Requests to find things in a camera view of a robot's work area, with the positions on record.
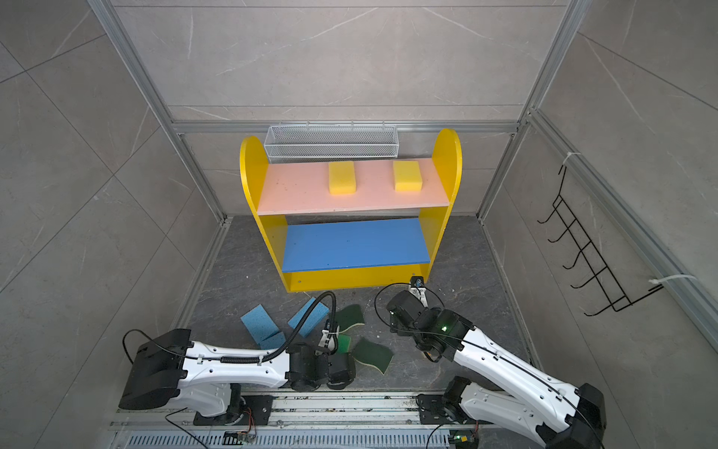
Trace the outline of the bright green sponge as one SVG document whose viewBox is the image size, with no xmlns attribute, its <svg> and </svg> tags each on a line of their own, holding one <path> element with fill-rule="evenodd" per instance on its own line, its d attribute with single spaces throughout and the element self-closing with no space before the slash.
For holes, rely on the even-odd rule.
<svg viewBox="0 0 718 449">
<path fill-rule="evenodd" d="M 337 337 L 337 353 L 349 354 L 351 350 L 352 339 L 350 336 L 340 334 Z"/>
</svg>

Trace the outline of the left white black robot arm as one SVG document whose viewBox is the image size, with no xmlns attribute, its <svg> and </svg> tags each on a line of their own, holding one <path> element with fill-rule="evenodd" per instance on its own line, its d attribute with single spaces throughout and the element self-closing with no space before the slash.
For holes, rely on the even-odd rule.
<svg viewBox="0 0 718 449">
<path fill-rule="evenodd" d="M 200 426 L 233 425 L 252 408 L 241 396 L 245 385 L 313 392 L 342 390 L 354 379 L 355 360 L 336 348 L 304 342 L 264 350 L 223 348 L 192 340 L 190 329 L 173 329 L 138 348 L 119 408 L 187 408 Z"/>
</svg>

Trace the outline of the yellow sponge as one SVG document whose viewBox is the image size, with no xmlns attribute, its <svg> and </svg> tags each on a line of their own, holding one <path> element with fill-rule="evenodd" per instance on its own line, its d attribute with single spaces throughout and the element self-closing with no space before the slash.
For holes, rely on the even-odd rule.
<svg viewBox="0 0 718 449">
<path fill-rule="evenodd" d="M 332 196 L 353 195 L 357 189 L 355 163 L 338 161 L 328 164 L 328 188 Z"/>
<path fill-rule="evenodd" d="M 396 160 L 393 173 L 396 192 L 420 192 L 423 189 L 423 176 L 418 161 Z"/>
</svg>

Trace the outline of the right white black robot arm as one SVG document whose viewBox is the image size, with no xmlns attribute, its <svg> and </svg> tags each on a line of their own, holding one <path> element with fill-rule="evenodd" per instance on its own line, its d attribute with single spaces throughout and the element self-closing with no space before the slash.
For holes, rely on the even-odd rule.
<svg viewBox="0 0 718 449">
<path fill-rule="evenodd" d="M 408 336 L 433 363 L 442 360 L 475 372 L 497 386 L 491 391 L 456 377 L 442 398 L 452 421 L 494 424 L 543 448 L 601 448 L 607 428 L 603 393 L 542 372 L 502 348 L 469 319 L 431 308 L 409 290 L 387 304 L 388 327 Z"/>
</svg>

